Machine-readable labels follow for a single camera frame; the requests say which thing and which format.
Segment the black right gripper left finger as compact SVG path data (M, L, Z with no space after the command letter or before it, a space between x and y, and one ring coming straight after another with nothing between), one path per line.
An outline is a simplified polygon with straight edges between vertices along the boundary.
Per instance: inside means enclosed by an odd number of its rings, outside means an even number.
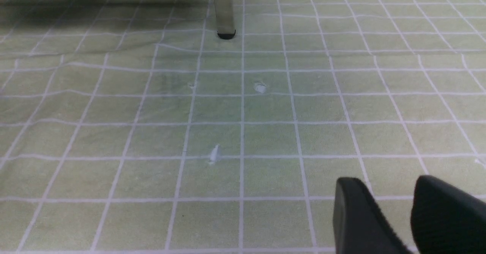
M336 181L333 233L337 254L411 254L358 178Z

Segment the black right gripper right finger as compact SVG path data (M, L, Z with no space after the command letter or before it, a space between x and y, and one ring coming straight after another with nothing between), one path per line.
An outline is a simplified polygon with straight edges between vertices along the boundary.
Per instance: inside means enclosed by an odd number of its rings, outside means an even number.
M484 254L485 203L431 175L415 183L413 240L421 254Z

